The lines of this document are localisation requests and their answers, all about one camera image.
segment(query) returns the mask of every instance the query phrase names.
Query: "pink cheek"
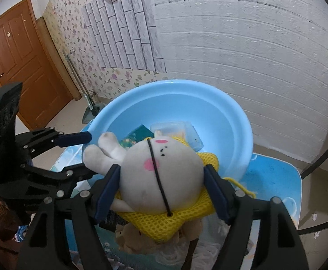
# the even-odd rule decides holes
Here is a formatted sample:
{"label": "pink cheek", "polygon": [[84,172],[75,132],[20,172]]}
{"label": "pink cheek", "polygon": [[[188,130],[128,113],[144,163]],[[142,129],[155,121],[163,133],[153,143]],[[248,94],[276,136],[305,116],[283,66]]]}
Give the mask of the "pink cheek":
{"label": "pink cheek", "polygon": [[[156,167],[159,169],[159,162],[157,159],[155,159]],[[144,169],[147,171],[155,171],[153,160],[151,158],[148,158],[146,161],[144,161]]]}

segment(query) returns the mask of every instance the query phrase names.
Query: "yellow mesh fabric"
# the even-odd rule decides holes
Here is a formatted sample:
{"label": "yellow mesh fabric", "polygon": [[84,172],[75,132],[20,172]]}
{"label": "yellow mesh fabric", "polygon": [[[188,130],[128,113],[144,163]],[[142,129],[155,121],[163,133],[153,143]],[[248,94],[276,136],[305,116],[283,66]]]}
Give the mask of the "yellow mesh fabric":
{"label": "yellow mesh fabric", "polygon": [[[182,138],[173,137],[173,139],[189,146]],[[213,153],[201,152],[198,155],[202,159],[204,166],[211,164],[216,171],[219,169],[218,159]],[[120,192],[117,192],[116,198],[121,199]],[[170,240],[185,222],[202,218],[214,212],[215,208],[211,203],[209,194],[203,188],[197,202],[192,207],[173,211],[171,217],[168,217],[166,213],[150,215],[139,212],[117,212],[117,214],[156,242],[163,243]]]}

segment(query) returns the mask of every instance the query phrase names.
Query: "blue gripper pad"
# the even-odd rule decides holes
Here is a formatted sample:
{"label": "blue gripper pad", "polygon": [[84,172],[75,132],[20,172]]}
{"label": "blue gripper pad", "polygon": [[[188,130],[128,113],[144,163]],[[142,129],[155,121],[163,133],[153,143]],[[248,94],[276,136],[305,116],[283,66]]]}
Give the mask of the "blue gripper pad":
{"label": "blue gripper pad", "polygon": [[119,180],[120,166],[113,165],[106,176],[101,180],[97,180],[90,189],[93,194],[92,202],[96,207],[94,208],[94,219],[97,222],[100,222],[107,217],[115,194],[119,189]]}
{"label": "blue gripper pad", "polygon": [[220,178],[214,168],[210,166],[204,167],[204,186],[208,191],[211,202],[214,205],[217,216],[224,220],[226,223],[229,223],[230,216],[228,213],[228,200],[225,198],[223,192],[220,189],[218,181],[224,181]]}
{"label": "blue gripper pad", "polygon": [[80,144],[87,144],[91,141],[89,132],[79,132],[66,135],[60,135],[54,140],[54,143],[59,147],[69,147]]}

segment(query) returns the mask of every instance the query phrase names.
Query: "wooden door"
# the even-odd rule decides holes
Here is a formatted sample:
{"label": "wooden door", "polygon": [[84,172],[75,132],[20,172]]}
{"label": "wooden door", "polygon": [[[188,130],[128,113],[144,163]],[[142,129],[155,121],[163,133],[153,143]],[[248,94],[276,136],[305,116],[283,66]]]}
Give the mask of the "wooden door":
{"label": "wooden door", "polygon": [[0,86],[23,82],[19,117],[43,128],[73,99],[39,40],[30,0],[0,16]]}

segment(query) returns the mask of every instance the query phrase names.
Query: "black cord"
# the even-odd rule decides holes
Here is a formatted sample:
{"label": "black cord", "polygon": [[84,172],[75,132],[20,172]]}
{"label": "black cord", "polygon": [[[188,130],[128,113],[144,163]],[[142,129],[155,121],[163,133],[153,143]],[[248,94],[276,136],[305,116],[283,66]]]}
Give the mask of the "black cord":
{"label": "black cord", "polygon": [[307,169],[305,169],[301,173],[301,179],[306,178],[309,174],[311,174],[314,170],[316,170],[319,166],[321,166],[323,162],[327,159],[328,159],[328,149],[312,165],[310,165]]}
{"label": "black cord", "polygon": [[325,223],[322,223],[322,224],[319,224],[316,226],[300,229],[300,230],[298,230],[298,234],[303,235],[303,234],[309,234],[309,233],[313,233],[313,232],[319,232],[320,230],[324,230],[327,228],[328,228],[328,222],[325,222]]}
{"label": "black cord", "polygon": [[17,252],[17,251],[13,251],[11,249],[7,249],[7,248],[1,247],[1,246],[0,246],[0,250],[11,253],[13,255],[18,255],[19,254],[19,252]]}
{"label": "black cord", "polygon": [[160,177],[159,177],[159,173],[158,173],[158,168],[157,168],[156,162],[155,162],[153,147],[151,146],[151,142],[150,142],[150,139],[149,138],[148,138],[148,145],[149,145],[149,150],[150,150],[150,154],[151,154],[151,159],[152,159],[153,165],[154,165],[154,171],[155,171],[156,180],[157,180],[158,185],[159,185],[161,196],[163,197],[163,200],[164,200],[164,204],[165,204],[167,215],[170,217],[170,216],[172,216],[172,212],[170,210],[169,203],[168,203],[168,201],[166,199],[166,196],[165,196],[165,193],[164,193],[164,189],[163,189],[163,185],[161,184],[161,181],[160,181]]}

